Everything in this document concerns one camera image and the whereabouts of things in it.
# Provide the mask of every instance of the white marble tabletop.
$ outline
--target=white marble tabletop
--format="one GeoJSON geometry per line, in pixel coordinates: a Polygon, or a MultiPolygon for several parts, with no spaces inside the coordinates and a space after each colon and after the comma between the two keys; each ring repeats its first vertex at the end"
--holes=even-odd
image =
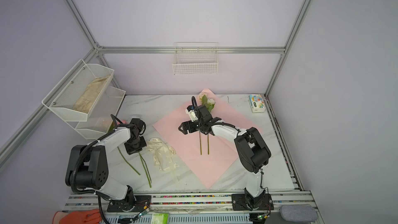
{"type": "MultiPolygon", "coordinates": [[[[263,129],[261,136],[272,154],[268,165],[263,167],[263,186],[268,187],[269,191],[293,190],[293,182],[267,112],[252,113],[246,94],[217,96],[263,129]]],[[[152,125],[183,103],[190,101],[191,97],[191,95],[128,95],[125,97],[117,116],[121,120],[128,120],[132,115],[141,118],[147,124],[147,129],[143,135],[145,140],[162,139],[152,125]]],[[[228,168],[210,189],[207,189],[178,154],[173,156],[173,162],[177,163],[178,166],[176,172],[179,182],[176,183],[170,173],[161,172],[158,166],[154,165],[153,153],[144,148],[140,153],[147,162],[152,178],[152,188],[150,188],[138,154],[127,155],[124,145],[120,146],[120,150],[127,161],[141,173],[141,176],[138,176],[123,160],[117,149],[107,154],[109,174],[121,183],[130,185],[137,193],[241,192],[246,186],[245,174],[248,172],[239,159],[228,168]]]]}

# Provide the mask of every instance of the pink paper sheet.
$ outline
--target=pink paper sheet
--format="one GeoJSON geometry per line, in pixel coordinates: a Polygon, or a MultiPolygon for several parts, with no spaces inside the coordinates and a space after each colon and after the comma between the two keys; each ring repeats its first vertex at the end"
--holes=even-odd
{"type": "MultiPolygon", "coordinates": [[[[240,128],[255,127],[261,133],[262,129],[241,115],[226,102],[216,97],[209,89],[202,92],[207,97],[214,99],[216,104],[211,112],[213,117],[219,117],[224,122],[240,128]]],[[[209,135],[210,154],[207,155],[207,135],[201,134],[202,155],[200,154],[199,132],[184,135],[178,130],[182,122],[189,121],[185,109],[191,105],[190,98],[181,107],[171,112],[153,127],[163,137],[163,140],[171,145],[187,164],[192,172],[208,189],[224,174],[231,164],[238,158],[235,144],[221,137],[209,135]]]]}

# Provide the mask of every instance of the wire basket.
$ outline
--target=wire basket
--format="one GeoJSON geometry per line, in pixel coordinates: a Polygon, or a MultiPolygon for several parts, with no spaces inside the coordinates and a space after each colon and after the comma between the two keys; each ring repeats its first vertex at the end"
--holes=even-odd
{"type": "Polygon", "coordinates": [[[86,64],[80,68],[76,75],[71,79],[68,85],[54,99],[50,106],[47,106],[53,113],[60,117],[63,121],[87,121],[93,109],[96,107],[102,94],[105,92],[109,83],[113,78],[114,70],[99,64],[86,64]],[[85,92],[87,85],[95,78],[108,77],[103,83],[100,92],[97,92],[96,100],[88,112],[79,112],[73,109],[77,100],[85,92]]]}
{"type": "Polygon", "coordinates": [[[96,139],[105,135],[112,124],[111,114],[117,114],[125,93],[124,90],[109,86],[88,120],[79,122],[74,129],[85,139],[96,139]]]}
{"type": "Polygon", "coordinates": [[[175,75],[217,74],[217,43],[210,47],[176,47],[173,61],[175,75]]]}

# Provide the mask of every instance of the gray cushion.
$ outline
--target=gray cushion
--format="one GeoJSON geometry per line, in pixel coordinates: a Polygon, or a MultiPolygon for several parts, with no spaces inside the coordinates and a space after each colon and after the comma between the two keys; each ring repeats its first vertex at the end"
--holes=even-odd
{"type": "Polygon", "coordinates": [[[315,209],[307,205],[283,205],[281,217],[293,222],[312,222],[318,219],[315,209]]]}

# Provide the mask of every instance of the white wire basket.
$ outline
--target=white wire basket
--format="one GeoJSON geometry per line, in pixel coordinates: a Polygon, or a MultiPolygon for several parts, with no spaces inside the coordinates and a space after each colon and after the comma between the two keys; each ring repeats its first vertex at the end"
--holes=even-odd
{"type": "Polygon", "coordinates": [[[81,62],[84,64],[82,68],[80,68],[77,74],[71,79],[68,85],[59,93],[53,102],[50,103],[50,105],[46,105],[44,100],[42,101],[48,109],[65,122],[87,121],[113,78],[113,69],[99,64],[86,64],[83,60],[81,60],[81,62]],[[107,77],[107,79],[103,82],[102,89],[98,89],[95,92],[93,97],[96,96],[96,99],[92,103],[92,106],[84,112],[74,110],[73,108],[76,102],[85,92],[87,85],[95,78],[100,77],[107,77]]]}
{"type": "Polygon", "coordinates": [[[125,93],[124,90],[109,86],[88,120],[79,122],[74,129],[85,139],[96,139],[105,135],[112,124],[111,114],[117,114],[125,93]]]}
{"type": "Polygon", "coordinates": [[[197,47],[178,47],[193,43],[176,43],[173,72],[175,75],[217,74],[217,43],[195,43],[197,47]]]}

